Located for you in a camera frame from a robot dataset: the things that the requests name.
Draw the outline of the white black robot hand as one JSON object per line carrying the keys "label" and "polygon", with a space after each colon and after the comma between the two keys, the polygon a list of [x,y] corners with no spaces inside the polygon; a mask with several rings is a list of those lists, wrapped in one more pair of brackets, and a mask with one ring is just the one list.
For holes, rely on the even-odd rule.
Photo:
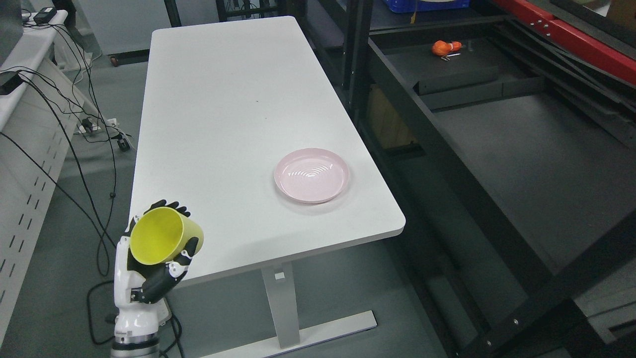
{"label": "white black robot hand", "polygon": [[114,265],[114,304],[119,313],[114,336],[144,336],[159,331],[158,303],[184,279],[195,256],[198,238],[191,238],[172,261],[156,265],[139,263],[130,251],[130,234],[141,216],[151,209],[170,207],[188,217],[186,206],[162,199],[143,213],[130,218],[130,222],[116,247]]}

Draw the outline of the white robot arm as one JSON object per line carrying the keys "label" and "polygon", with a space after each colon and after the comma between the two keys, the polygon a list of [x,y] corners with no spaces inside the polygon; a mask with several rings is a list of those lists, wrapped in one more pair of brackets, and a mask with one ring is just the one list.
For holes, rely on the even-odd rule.
{"label": "white robot arm", "polygon": [[114,336],[110,358],[159,358],[157,333],[144,336]]}

